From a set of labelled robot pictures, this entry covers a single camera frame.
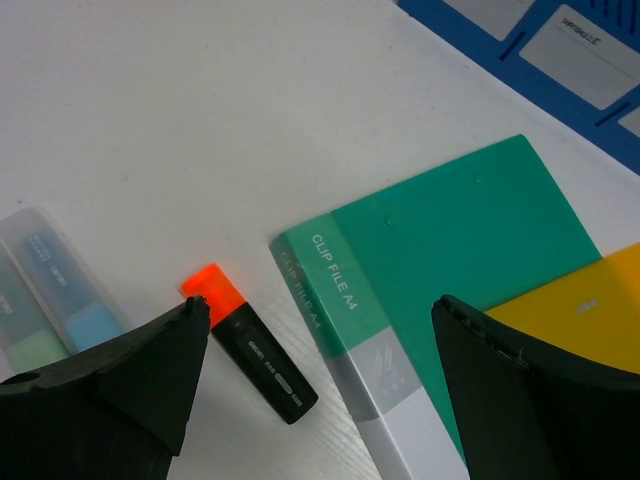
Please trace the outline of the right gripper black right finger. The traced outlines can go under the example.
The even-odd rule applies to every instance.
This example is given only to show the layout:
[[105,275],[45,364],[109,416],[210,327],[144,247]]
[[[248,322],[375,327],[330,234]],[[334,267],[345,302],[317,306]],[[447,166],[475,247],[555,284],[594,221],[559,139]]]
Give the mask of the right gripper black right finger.
[[557,348],[451,295],[431,318],[471,478],[638,478],[638,374]]

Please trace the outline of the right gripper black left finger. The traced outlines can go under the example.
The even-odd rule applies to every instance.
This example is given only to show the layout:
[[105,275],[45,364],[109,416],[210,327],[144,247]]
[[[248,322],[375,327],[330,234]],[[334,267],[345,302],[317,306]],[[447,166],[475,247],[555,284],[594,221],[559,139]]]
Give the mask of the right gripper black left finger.
[[209,334],[200,297],[1,383],[4,479],[164,479],[179,456]]

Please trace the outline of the blue pastel highlighter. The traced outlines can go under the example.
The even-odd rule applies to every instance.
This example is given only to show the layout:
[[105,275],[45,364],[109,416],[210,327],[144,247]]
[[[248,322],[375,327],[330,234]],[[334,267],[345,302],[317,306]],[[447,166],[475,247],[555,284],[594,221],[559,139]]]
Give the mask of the blue pastel highlighter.
[[1,221],[1,233],[70,353],[126,333],[116,309],[41,211],[24,208],[15,212]]

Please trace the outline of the yellow translucent folder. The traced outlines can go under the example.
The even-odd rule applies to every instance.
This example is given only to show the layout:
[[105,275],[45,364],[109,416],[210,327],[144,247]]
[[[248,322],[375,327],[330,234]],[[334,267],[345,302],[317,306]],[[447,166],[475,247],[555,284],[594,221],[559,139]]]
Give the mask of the yellow translucent folder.
[[486,312],[589,360],[639,372],[639,245]]

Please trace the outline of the orange black highlighter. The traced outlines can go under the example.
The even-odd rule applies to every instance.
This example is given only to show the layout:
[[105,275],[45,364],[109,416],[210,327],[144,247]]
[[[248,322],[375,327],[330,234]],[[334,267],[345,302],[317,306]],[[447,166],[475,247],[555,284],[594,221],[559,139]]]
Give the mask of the orange black highlighter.
[[194,273],[180,290],[205,300],[211,334],[285,423],[292,425],[311,410],[317,393],[218,265]]

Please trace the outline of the green pastel highlighter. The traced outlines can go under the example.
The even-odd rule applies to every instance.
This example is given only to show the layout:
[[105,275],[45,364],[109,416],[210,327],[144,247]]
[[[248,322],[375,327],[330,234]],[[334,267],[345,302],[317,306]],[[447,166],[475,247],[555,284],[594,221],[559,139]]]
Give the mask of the green pastel highlighter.
[[1,351],[15,374],[69,356],[4,245],[1,245]]

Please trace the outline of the green clip file folder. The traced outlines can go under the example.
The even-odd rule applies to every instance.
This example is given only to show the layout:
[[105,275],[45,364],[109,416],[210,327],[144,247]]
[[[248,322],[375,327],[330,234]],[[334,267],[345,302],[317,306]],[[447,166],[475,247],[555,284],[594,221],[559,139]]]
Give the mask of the green clip file folder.
[[489,310],[599,259],[516,135],[283,231],[271,253],[385,479],[464,479],[431,320]]

